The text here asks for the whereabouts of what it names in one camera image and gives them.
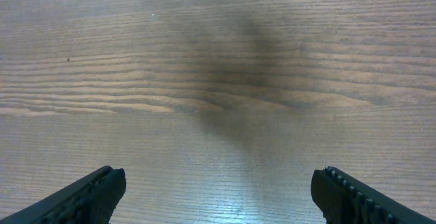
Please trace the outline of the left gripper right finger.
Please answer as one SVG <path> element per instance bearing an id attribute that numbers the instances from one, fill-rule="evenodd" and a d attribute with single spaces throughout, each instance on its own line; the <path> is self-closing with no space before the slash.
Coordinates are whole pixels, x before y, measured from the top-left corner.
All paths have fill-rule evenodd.
<path id="1" fill-rule="evenodd" d="M 327 224 L 435 224 L 336 167 L 314 171 L 311 197 Z"/>

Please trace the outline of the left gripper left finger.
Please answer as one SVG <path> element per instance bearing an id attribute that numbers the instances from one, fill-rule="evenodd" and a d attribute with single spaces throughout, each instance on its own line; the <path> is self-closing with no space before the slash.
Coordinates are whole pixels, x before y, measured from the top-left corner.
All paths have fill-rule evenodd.
<path id="1" fill-rule="evenodd" d="M 125 191 L 124 169 L 106 165 L 1 219 L 1 224 L 109 224 Z"/>

